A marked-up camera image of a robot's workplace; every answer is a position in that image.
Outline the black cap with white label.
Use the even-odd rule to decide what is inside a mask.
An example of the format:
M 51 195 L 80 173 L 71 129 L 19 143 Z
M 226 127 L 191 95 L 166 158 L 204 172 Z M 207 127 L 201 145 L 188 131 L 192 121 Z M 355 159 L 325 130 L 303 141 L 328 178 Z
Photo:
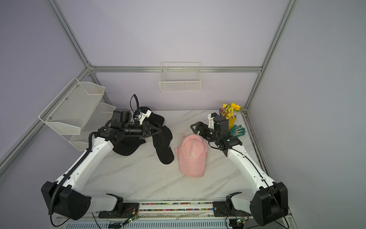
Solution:
M 167 126 L 161 127 L 162 132 L 153 136 L 153 146 L 156 150 L 159 160 L 165 164 L 169 165 L 174 161 L 174 154 L 170 147 L 173 135 Z

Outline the pink cap R logo front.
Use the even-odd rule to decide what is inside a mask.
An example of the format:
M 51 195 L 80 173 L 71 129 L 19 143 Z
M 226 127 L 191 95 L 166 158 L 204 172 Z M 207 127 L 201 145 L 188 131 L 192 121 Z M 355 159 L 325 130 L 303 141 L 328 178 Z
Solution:
M 206 142 L 198 135 L 182 134 L 182 137 L 181 145 L 175 149 L 180 172 L 187 177 L 203 177 L 208 158 Z

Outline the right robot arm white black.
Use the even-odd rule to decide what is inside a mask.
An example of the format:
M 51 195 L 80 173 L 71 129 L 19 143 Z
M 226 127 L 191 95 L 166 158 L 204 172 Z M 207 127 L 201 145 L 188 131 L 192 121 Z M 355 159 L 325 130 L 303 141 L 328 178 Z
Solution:
M 275 182 L 253 161 L 241 140 L 229 129 L 229 121 L 224 116 L 212 113 L 208 120 L 208 124 L 192 124 L 192 132 L 208 143 L 214 143 L 213 148 L 222 151 L 238 167 L 253 192 L 251 198 L 246 198 L 242 192 L 227 195 L 228 212 L 248 213 L 259 226 L 285 219 L 289 213 L 288 189 L 285 184 Z

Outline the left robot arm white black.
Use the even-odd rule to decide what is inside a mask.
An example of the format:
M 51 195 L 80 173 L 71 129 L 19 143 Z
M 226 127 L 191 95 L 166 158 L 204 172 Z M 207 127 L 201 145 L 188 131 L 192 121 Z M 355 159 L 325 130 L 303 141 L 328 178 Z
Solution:
M 107 212 L 113 216 L 124 214 L 124 199 L 107 193 L 103 196 L 86 196 L 82 190 L 89 177 L 110 152 L 119 153 L 122 141 L 127 138 L 145 140 L 162 132 L 164 118 L 146 107 L 134 114 L 130 110 L 114 110 L 104 126 L 88 136 L 88 147 L 78 160 L 56 181 L 47 181 L 41 192 L 48 208 L 67 219 L 78 220 L 89 212 Z

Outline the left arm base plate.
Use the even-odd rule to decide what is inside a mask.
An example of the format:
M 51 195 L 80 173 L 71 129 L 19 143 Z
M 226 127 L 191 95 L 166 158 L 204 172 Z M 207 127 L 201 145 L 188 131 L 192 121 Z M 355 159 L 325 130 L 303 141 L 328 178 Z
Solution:
M 140 203 L 137 202 L 127 202 L 119 204 L 112 211 L 101 211 L 99 212 L 98 218 L 100 219 L 122 219 L 122 218 L 132 218 L 136 216 L 139 211 Z

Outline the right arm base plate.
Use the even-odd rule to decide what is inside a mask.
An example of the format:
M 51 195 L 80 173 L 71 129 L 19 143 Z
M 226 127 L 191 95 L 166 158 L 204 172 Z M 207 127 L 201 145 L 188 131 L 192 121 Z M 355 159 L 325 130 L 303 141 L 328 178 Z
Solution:
M 227 217 L 227 216 L 251 216 L 250 213 L 236 210 L 232 205 L 226 201 L 214 201 L 213 202 L 213 214 L 215 217 Z

